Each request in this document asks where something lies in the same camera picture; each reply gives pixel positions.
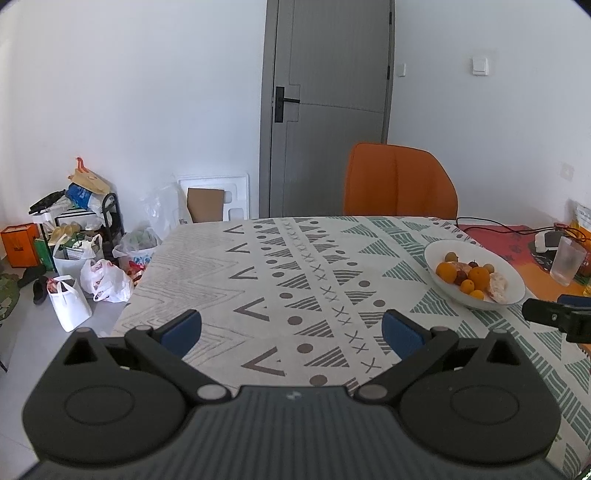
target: white tablecloth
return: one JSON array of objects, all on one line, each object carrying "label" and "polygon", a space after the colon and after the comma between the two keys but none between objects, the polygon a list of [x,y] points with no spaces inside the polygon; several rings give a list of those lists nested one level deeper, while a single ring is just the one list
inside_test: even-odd
[{"label": "white tablecloth", "polygon": [[563,421],[548,459],[573,476],[591,448],[589,359],[557,330],[526,322],[521,305],[483,312],[440,294],[423,253],[450,238],[476,243],[435,218],[185,225],[158,248],[115,333],[197,309],[202,337],[184,360],[234,392],[242,384],[352,391],[400,361],[381,336],[387,308],[463,337],[505,328],[560,405]]}]

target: plastic cup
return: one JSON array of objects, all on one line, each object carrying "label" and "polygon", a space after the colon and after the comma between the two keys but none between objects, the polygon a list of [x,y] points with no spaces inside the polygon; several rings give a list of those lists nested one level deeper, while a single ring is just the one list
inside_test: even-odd
[{"label": "plastic cup", "polygon": [[558,251],[552,263],[550,277],[568,287],[587,256],[587,251],[573,238],[564,236],[558,244]]}]

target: orange chair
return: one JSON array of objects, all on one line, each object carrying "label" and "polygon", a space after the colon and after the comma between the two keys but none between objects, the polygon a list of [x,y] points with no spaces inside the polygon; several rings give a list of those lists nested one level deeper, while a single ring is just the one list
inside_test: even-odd
[{"label": "orange chair", "polygon": [[455,219],[457,194],[433,155],[416,148],[360,143],[345,181],[345,215]]}]

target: blue gripper pad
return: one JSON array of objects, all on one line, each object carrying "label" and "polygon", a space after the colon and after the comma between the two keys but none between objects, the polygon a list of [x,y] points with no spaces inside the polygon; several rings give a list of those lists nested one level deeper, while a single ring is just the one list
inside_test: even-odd
[{"label": "blue gripper pad", "polygon": [[382,318],[382,336],[390,348],[402,359],[425,345],[423,337],[390,312]]},{"label": "blue gripper pad", "polygon": [[182,358],[201,337],[201,315],[193,312],[181,319],[160,339],[160,344],[169,352]]}]

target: door handle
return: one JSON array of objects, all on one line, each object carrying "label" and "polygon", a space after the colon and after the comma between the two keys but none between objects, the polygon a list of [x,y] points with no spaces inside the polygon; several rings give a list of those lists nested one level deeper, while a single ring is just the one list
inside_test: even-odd
[{"label": "door handle", "polygon": [[275,87],[275,123],[283,123],[283,106],[285,102],[300,103],[297,98],[285,98],[285,87]]}]

